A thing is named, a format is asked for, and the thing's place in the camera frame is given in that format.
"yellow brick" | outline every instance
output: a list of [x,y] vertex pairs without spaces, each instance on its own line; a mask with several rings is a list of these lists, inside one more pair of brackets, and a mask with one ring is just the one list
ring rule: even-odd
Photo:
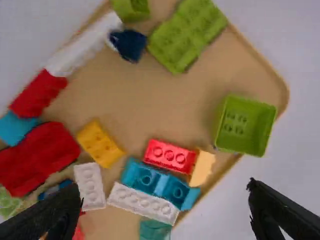
[[81,129],[76,139],[83,149],[102,167],[110,166],[125,153],[115,141],[104,131],[97,119],[92,120]]
[[216,156],[214,154],[199,150],[189,186],[198,187],[205,183],[207,177],[211,174],[211,168],[215,162]]

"tan tray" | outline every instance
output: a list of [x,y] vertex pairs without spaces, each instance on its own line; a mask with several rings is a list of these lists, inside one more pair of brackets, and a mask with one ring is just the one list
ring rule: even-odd
[[[145,34],[174,12],[177,0],[149,2],[151,19],[131,26]],[[210,138],[213,114],[228,93],[275,105],[279,114],[289,100],[288,88],[281,77],[231,25],[185,74],[173,76],[149,53],[138,64],[131,64],[106,48],[69,79],[69,86],[45,111],[44,118],[63,122],[75,134],[98,117],[126,152],[140,159],[152,137],[214,152]],[[197,202],[241,155],[217,152],[216,158],[213,174],[201,187]],[[83,153],[79,161],[92,159]],[[111,169],[102,170],[106,196],[119,179],[124,163],[120,160]],[[49,178],[32,195],[35,197],[46,186],[72,175],[69,167]],[[187,213],[182,212],[178,221]],[[138,240],[140,219],[128,211],[107,206],[87,212],[80,222],[87,240]]]

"lego brick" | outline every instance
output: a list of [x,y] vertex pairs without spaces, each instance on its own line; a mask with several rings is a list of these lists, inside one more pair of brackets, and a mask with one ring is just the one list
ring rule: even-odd
[[65,77],[52,76],[43,69],[9,106],[21,118],[39,117],[59,92],[67,86]]
[[62,123],[43,123],[18,145],[0,151],[0,183],[12,196],[22,197],[73,163],[80,152]]
[[179,178],[137,162],[133,157],[125,165],[121,182],[130,188],[164,198],[181,211],[190,209],[200,194],[200,188],[189,187]]
[[195,166],[189,181],[190,187],[198,187],[206,182],[207,177],[212,173],[212,165],[216,162],[216,156],[210,152],[199,150]]
[[256,157],[265,154],[277,116],[275,106],[230,94],[215,116],[212,139],[219,150]]
[[150,17],[148,0],[111,0],[111,4],[125,23],[142,21]]
[[17,213],[21,204],[22,200],[20,198],[11,197],[6,188],[0,186],[0,216],[7,220]]
[[104,168],[110,168],[115,161],[125,155],[96,119],[84,126],[77,133],[76,139],[83,149]]
[[200,192],[199,187],[189,187],[177,177],[170,176],[165,188],[155,194],[173,203],[180,211],[186,211],[193,207]]
[[228,20],[212,0],[184,0],[176,14],[188,24],[191,35],[207,45],[227,26]]
[[139,240],[170,240],[172,226],[155,220],[140,222]]
[[147,48],[170,72],[184,73],[227,24],[211,0],[184,0],[149,36]]
[[109,35],[110,41],[121,57],[131,63],[138,63],[147,45],[147,37],[138,31],[125,29]]
[[0,138],[9,146],[15,146],[39,123],[38,118],[21,118],[9,110],[0,118]]
[[167,184],[169,176],[149,167],[141,162],[137,162],[130,157],[125,165],[121,175],[122,184],[154,195],[155,192],[161,192]]
[[72,237],[72,240],[85,240],[85,234],[82,231],[82,228],[80,226],[80,223],[78,222],[78,224],[75,227],[74,230],[74,235]]
[[56,77],[70,76],[100,52],[105,44],[117,51],[107,36],[122,29],[123,23],[114,11],[105,14],[74,41],[57,51],[45,69]]
[[196,151],[151,139],[145,151],[143,161],[147,164],[182,174],[191,174],[196,156]]
[[107,204],[172,226],[180,212],[165,199],[151,196],[118,182],[114,183]]
[[106,196],[99,165],[90,162],[75,165],[73,170],[80,197],[83,198],[82,210],[85,212],[104,209],[106,207]]
[[39,196],[38,196],[38,200],[39,200],[39,201],[40,201],[40,200],[44,200],[44,199],[45,199],[46,197],[48,197],[49,195],[56,193],[56,192],[59,191],[60,189],[63,189],[64,187],[66,187],[66,186],[68,186],[68,185],[70,185],[70,184],[72,184],[72,183],[73,183],[72,180],[66,179],[66,180],[58,183],[57,185],[50,187],[50,188],[47,189],[46,191],[40,193]]

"green lego brick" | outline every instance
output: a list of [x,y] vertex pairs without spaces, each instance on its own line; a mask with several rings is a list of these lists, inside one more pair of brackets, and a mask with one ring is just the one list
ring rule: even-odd
[[21,204],[22,200],[20,198],[11,197],[5,187],[0,187],[0,215],[4,219],[14,216]]
[[184,0],[149,36],[147,48],[170,72],[183,73],[227,24],[211,0]]
[[149,52],[173,74],[183,73],[202,51],[202,43],[187,29],[187,23],[177,15],[148,38]]
[[276,115],[273,105],[229,95],[217,108],[214,145],[227,152],[262,157]]
[[124,23],[138,22],[150,17],[148,0],[111,0],[111,4]]

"white brick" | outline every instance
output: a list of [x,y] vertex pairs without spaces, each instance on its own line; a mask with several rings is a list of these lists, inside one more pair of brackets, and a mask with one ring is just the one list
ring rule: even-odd
[[118,182],[114,183],[107,204],[170,225],[175,224],[180,212],[165,199],[151,196]]

